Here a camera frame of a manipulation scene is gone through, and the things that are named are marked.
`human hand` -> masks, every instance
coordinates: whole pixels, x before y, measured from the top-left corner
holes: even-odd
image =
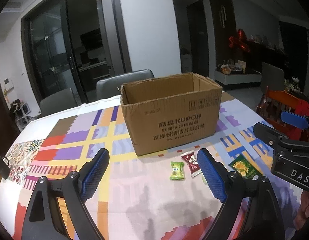
[[[294,219],[296,230],[301,229],[309,218],[309,192],[304,190],[301,193],[300,202],[301,203],[297,212],[297,216]]]

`red cloth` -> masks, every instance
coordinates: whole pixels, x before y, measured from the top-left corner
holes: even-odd
[[[304,116],[304,115],[309,116],[309,104],[305,100],[299,99],[298,105],[295,110],[295,114],[298,114],[301,116]],[[287,132],[287,135],[289,139],[291,140],[299,140],[301,136],[301,132],[302,132],[301,129],[297,127],[293,127],[291,130]]]

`television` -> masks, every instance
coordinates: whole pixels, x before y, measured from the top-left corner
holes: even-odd
[[[103,46],[100,29],[81,34],[80,39],[87,51],[98,49]]]

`colorful patchwork tablecloth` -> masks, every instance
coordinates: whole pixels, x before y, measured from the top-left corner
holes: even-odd
[[[256,139],[253,125],[263,119],[238,100],[221,103],[216,133],[208,138],[137,157],[120,106],[76,115],[57,122],[48,137],[16,144],[7,154],[9,179],[22,185],[15,217],[14,239],[21,239],[26,208],[37,179],[60,179],[78,171],[102,147],[110,153],[109,166],[91,199],[86,202],[105,239],[199,240],[209,229],[221,203],[212,196],[202,175],[171,181],[171,161],[180,154],[206,147],[217,161],[228,166],[243,155],[269,177],[278,198],[286,238],[294,232],[293,219],[300,204],[300,189],[270,173],[272,149]],[[69,236],[78,237],[65,201],[59,199]],[[238,234],[245,202],[229,239]]]

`red candy wrapper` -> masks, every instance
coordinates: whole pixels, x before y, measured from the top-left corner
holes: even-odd
[[[181,154],[180,156],[188,164],[188,167],[189,167],[190,172],[191,172],[191,177],[195,177],[195,176],[197,176],[198,174],[201,173],[201,169],[198,165],[194,151],[185,152],[185,153]]]

